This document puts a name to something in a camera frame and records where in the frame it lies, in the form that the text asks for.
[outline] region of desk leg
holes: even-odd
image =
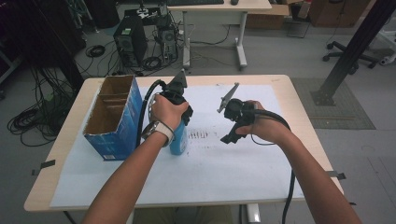
[[[241,24],[239,26],[239,36],[238,38],[235,39],[236,51],[238,52],[240,69],[248,66],[247,58],[245,56],[244,46],[242,45],[242,41],[244,40],[245,24],[247,23],[247,17],[248,17],[248,13],[242,12]]]
[[[184,29],[184,46],[183,46],[183,67],[190,68],[190,39],[187,37],[187,11],[183,11],[183,29]]]
[[[247,204],[247,222],[248,223],[261,223],[260,210],[257,203]]]
[[[129,215],[125,224],[132,224],[132,223],[134,223],[134,210],[132,211],[131,215]]]

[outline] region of wooden table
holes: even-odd
[[[230,0],[225,0],[222,5],[200,5],[168,7],[170,11],[183,12],[183,30],[187,33],[188,24],[238,24],[239,36],[235,39],[236,50],[239,58],[240,69],[248,66],[242,41],[244,38],[245,24],[249,11],[264,11],[271,9],[268,0],[239,0],[236,6]],[[190,39],[183,35],[183,67],[190,68]]]
[[[140,87],[148,87],[158,78],[168,82],[172,77],[138,77],[137,82]],[[56,160],[55,165],[41,170],[37,180],[25,202],[24,208],[31,212],[45,212],[63,210],[50,207],[50,202],[57,188],[60,173],[64,166],[64,161],[73,146],[81,123],[90,108],[92,99],[103,83],[103,78],[87,79],[73,107],[56,139],[47,161]],[[321,146],[318,137],[313,129],[303,105],[291,84],[290,79],[283,75],[255,75],[255,76],[201,76],[187,77],[189,86],[213,85],[216,83],[233,85],[235,81],[241,85],[271,85],[283,117],[288,121],[293,132],[302,140],[311,154],[316,158],[326,171],[332,171],[332,166]],[[333,179],[337,187],[341,186],[336,178]],[[74,207],[68,210],[82,210],[87,207]]]

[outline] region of blue bottle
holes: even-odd
[[[184,122],[181,121],[174,131],[174,139],[169,146],[172,155],[181,155],[187,147],[187,130]]]

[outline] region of person's right hand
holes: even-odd
[[[262,104],[258,101],[249,101],[256,104],[258,109],[264,110]],[[271,118],[257,115],[254,123],[248,126],[243,126],[235,130],[237,134],[255,134],[265,141],[279,144],[282,139],[290,133],[282,123]]]

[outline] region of white paper sheet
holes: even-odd
[[[217,112],[220,97],[232,87],[218,84],[185,90],[184,96],[194,111],[187,126],[187,149],[180,156],[171,155],[169,147],[160,151],[137,206],[286,199],[290,165],[278,146],[258,146],[249,135],[236,144],[227,145],[220,141],[234,125],[224,118],[224,111]],[[142,97],[147,90],[140,88]],[[258,100],[267,110],[282,114],[269,85],[240,85],[233,98]],[[147,123],[146,113],[144,126]],[[81,126],[65,161],[51,207],[89,206],[121,164],[121,161],[103,161],[82,135],[82,129]],[[294,198],[303,197],[296,182]]]

